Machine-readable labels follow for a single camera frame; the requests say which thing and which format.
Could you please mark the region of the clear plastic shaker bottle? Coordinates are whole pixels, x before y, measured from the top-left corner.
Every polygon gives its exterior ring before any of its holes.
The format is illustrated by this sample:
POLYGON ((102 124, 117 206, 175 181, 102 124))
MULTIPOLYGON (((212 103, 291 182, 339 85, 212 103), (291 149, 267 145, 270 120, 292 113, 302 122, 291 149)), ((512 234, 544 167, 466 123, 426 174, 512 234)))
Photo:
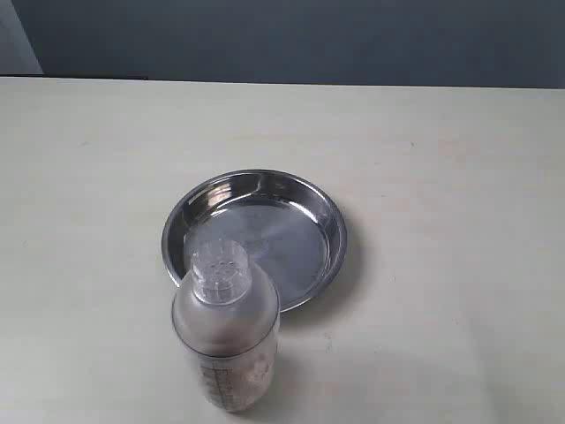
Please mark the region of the clear plastic shaker bottle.
POLYGON ((275 373, 280 297, 269 275, 233 240, 190 255, 171 321, 204 398, 228 413, 255 404, 275 373))

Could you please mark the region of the round stainless steel plate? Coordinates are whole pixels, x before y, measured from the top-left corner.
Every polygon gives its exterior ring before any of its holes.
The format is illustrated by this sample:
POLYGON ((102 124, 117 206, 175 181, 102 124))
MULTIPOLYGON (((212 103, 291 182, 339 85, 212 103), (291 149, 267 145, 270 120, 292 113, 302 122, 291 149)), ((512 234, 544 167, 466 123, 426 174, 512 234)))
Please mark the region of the round stainless steel plate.
POLYGON ((279 292, 282 312, 320 296, 339 273, 348 232, 332 199, 313 183, 279 170, 235 170, 197 185, 170 211, 162 260, 180 285, 195 248, 238 242, 279 292))

